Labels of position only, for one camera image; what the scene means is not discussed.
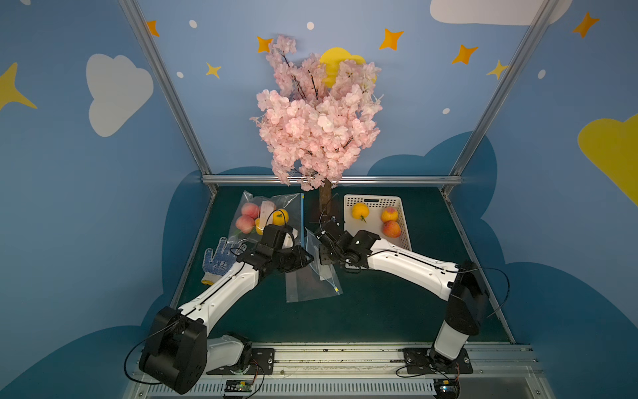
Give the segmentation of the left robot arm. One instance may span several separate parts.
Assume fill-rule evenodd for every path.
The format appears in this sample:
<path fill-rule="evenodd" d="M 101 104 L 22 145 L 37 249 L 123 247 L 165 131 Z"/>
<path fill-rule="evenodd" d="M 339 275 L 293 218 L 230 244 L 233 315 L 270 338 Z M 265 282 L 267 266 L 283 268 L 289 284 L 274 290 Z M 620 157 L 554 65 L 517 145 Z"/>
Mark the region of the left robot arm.
<path fill-rule="evenodd" d="M 246 372 L 253 362 L 252 343 L 237 334 L 209 340 L 219 319 L 269 274 L 290 273 L 313 261 L 295 243 L 295 229 L 270 224 L 251 250 L 237 256 L 229 271 L 195 299 L 156 314 L 139 369 L 179 394 L 186 394 L 206 373 L 224 368 Z"/>

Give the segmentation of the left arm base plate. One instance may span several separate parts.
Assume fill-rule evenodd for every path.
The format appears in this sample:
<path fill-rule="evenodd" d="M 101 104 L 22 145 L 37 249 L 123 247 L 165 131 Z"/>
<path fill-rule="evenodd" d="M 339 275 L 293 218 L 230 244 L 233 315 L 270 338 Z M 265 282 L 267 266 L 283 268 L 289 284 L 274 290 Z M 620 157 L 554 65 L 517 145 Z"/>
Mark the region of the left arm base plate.
<path fill-rule="evenodd" d="M 276 351 L 273 347 L 253 348 L 249 356 L 242 356 L 239 363 L 206 371 L 206 375 L 248 376 L 272 375 Z"/>

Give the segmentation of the pink peach large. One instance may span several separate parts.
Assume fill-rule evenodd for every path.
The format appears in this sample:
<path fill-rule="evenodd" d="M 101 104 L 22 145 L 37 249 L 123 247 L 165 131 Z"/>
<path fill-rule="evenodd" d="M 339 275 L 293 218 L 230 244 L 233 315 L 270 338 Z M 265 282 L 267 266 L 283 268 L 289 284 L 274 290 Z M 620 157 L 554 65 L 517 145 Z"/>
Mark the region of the pink peach large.
<path fill-rule="evenodd" d="M 241 215 L 250 217 L 252 219 L 258 219 L 260 216 L 260 213 L 261 213 L 261 207 L 252 202 L 247 202 L 243 204 L 241 208 Z"/>

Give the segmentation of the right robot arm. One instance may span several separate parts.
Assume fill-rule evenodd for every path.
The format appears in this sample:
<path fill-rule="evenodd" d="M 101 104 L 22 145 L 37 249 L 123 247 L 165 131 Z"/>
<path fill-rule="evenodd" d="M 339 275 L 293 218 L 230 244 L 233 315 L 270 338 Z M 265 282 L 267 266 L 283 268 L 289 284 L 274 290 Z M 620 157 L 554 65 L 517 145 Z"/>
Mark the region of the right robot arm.
<path fill-rule="evenodd" d="M 450 366 L 468 339 L 479 335 L 488 313 L 489 293 L 475 264 L 428 258 L 367 230 L 350 234 L 334 221 L 325 223 L 315 236 L 331 261 L 393 274 L 447 302 L 445 319 L 428 352 L 432 365 Z"/>

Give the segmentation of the clear zip-top bag blue zipper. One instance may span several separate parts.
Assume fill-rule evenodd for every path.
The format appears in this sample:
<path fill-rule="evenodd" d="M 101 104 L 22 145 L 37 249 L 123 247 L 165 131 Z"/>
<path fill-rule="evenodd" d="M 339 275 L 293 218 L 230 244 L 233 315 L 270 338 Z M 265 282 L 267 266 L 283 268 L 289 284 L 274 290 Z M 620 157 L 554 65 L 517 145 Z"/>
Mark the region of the clear zip-top bag blue zipper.
<path fill-rule="evenodd" d="M 237 208 L 232 218 L 231 226 L 229 228 L 227 239 L 241 240 L 246 239 L 247 243 L 254 243 L 260 241 L 262 235 L 257 234 L 255 228 L 251 234 L 243 234 L 235 227 L 235 221 L 241 216 L 241 208 L 243 204 L 252 202 L 261 207 L 261 213 L 259 218 L 261 219 L 263 226 L 272 224 L 271 216 L 276 209 L 285 209 L 290 217 L 289 222 L 286 224 L 294 229 L 294 242 L 300 244 L 303 238 L 302 225 L 303 225 L 303 206 L 302 206 L 302 194 L 288 194 L 279 196 L 254 196 L 248 191 L 244 191 L 241 196 Z"/>

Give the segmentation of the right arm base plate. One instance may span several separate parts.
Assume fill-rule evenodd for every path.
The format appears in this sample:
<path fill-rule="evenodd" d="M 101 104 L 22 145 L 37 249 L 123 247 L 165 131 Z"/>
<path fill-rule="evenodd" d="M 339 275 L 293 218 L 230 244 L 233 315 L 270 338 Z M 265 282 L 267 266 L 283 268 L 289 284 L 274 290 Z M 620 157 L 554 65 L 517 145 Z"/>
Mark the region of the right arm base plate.
<path fill-rule="evenodd" d="M 468 352 L 462 348 L 454 360 L 438 354 L 430 347 L 406 347 L 401 350 L 408 374 L 473 374 Z"/>

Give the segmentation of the yellow peach red spot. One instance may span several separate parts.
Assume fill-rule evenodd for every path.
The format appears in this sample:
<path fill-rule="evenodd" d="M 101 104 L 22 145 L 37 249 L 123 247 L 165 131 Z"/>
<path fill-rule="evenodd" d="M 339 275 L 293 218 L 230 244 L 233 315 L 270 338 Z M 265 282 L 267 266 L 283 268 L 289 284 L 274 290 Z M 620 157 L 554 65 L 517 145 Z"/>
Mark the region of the yellow peach red spot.
<path fill-rule="evenodd" d="M 363 202 L 355 203 L 354 206 L 352 206 L 352 218 L 355 220 L 360 220 L 366 223 L 369 214 L 370 209 L 368 205 Z"/>

